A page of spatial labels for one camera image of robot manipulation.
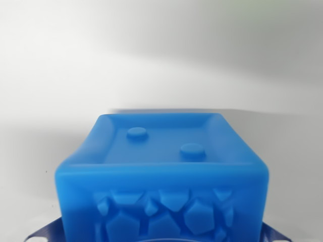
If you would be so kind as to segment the black-padded silver gripper right finger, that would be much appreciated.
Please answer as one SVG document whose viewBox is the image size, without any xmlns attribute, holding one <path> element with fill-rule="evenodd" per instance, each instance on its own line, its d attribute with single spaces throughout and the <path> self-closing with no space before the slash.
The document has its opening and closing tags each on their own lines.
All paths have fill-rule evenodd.
<svg viewBox="0 0 323 242">
<path fill-rule="evenodd" d="M 273 227 L 269 226 L 266 223 L 262 223 L 261 232 L 260 232 L 260 242 L 276 242 L 276 241 L 292 241 L 287 236 L 278 232 Z"/>
</svg>

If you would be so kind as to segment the black-padded silver gripper left finger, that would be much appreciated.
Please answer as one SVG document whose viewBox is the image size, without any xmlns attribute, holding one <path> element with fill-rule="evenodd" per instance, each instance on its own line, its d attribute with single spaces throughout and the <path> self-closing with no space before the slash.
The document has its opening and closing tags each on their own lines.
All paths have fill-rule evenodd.
<svg viewBox="0 0 323 242">
<path fill-rule="evenodd" d="M 26 237 L 24 241 L 29 241 L 32 238 L 44 238 L 51 242 L 65 242 L 65 234 L 63 228 L 62 218 L 58 218 L 46 226 L 40 228 Z"/>
</svg>

